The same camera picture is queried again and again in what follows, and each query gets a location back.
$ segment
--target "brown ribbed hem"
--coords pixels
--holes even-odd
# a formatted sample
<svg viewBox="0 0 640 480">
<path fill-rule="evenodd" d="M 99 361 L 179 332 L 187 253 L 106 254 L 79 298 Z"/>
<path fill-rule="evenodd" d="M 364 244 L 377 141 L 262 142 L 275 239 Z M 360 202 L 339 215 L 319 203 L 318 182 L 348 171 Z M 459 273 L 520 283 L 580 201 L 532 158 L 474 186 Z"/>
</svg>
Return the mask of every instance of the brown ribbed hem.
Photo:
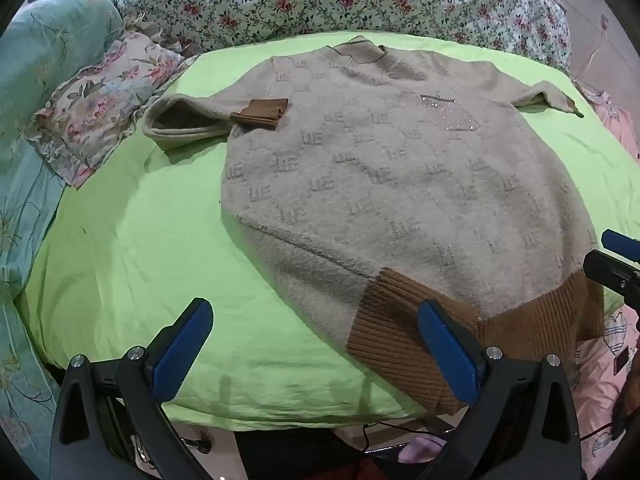
<svg viewBox="0 0 640 480">
<path fill-rule="evenodd" d="M 236 123 L 274 129 L 288 105 L 288 99 L 251 99 L 245 109 L 233 112 L 230 118 Z"/>
<path fill-rule="evenodd" d="M 589 336 L 603 331 L 602 288 L 588 282 L 579 270 L 556 290 L 481 320 L 475 307 L 385 268 L 364 291 L 346 349 L 429 412 L 455 413 L 463 403 L 451 393 L 422 341 L 416 320 L 418 305 L 438 300 L 482 346 L 496 345 L 509 357 L 538 360 L 555 352 L 570 361 L 578 328 Z"/>
</svg>

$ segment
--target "beige sweater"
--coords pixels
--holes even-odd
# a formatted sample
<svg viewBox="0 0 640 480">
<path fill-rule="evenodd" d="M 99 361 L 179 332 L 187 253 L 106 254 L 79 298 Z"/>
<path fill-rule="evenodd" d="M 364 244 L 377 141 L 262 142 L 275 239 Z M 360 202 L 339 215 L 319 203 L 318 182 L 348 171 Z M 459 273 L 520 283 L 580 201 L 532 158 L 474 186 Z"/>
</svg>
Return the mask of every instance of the beige sweater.
<svg viewBox="0 0 640 480">
<path fill-rule="evenodd" d="M 515 358 L 568 359 L 602 330 L 581 269 L 593 227 L 516 110 L 533 103 L 581 116 L 548 82 L 358 37 L 269 59 L 209 98 L 160 99 L 143 131 L 164 149 L 230 132 L 222 206 L 238 243 L 304 319 L 451 412 L 417 331 L 424 299 Z"/>
</svg>

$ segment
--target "ribbed collar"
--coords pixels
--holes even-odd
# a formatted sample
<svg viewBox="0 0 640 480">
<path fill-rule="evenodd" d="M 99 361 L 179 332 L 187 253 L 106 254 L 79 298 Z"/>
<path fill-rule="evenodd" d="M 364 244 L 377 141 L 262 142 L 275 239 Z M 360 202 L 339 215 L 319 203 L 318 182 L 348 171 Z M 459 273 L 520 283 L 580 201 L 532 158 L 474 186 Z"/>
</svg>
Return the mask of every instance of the ribbed collar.
<svg viewBox="0 0 640 480">
<path fill-rule="evenodd" d="M 376 46 L 364 36 L 357 36 L 338 46 L 326 46 L 322 52 L 332 61 L 351 66 L 376 67 L 382 72 L 386 72 L 398 62 L 384 46 Z"/>
</svg>

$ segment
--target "pink blanket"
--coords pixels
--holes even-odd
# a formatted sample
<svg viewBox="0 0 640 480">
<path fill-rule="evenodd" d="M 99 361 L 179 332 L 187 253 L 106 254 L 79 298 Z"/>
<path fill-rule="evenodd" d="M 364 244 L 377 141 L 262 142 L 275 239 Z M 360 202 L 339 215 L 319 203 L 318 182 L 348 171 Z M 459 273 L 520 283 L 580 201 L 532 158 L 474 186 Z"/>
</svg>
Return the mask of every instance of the pink blanket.
<svg viewBox="0 0 640 480">
<path fill-rule="evenodd" d="M 598 117 L 606 129 L 616 137 L 620 144 L 631 154 L 638 166 L 640 166 L 640 150 L 636 143 L 634 121 L 631 118 L 631 113 L 628 110 L 615 106 L 611 102 L 611 96 L 606 92 L 595 94 L 582 88 L 578 84 L 576 84 L 576 87 L 598 114 Z"/>
</svg>

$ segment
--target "floral bedspread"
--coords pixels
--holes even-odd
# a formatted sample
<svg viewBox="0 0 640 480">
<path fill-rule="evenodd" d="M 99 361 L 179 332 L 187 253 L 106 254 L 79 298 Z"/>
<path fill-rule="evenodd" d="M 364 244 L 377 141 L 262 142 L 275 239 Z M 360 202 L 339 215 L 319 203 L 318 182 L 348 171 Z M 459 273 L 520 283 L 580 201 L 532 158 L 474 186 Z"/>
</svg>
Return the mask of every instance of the floral bedspread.
<svg viewBox="0 0 640 480">
<path fill-rule="evenodd" d="M 78 188 L 194 61 L 128 30 L 113 41 L 100 63 L 83 68 L 54 90 L 34 114 L 25 137 L 67 184 Z"/>
<path fill-rule="evenodd" d="M 568 71 L 558 0 L 116 0 L 204 50 L 328 30 L 385 30 L 513 52 Z"/>
</svg>

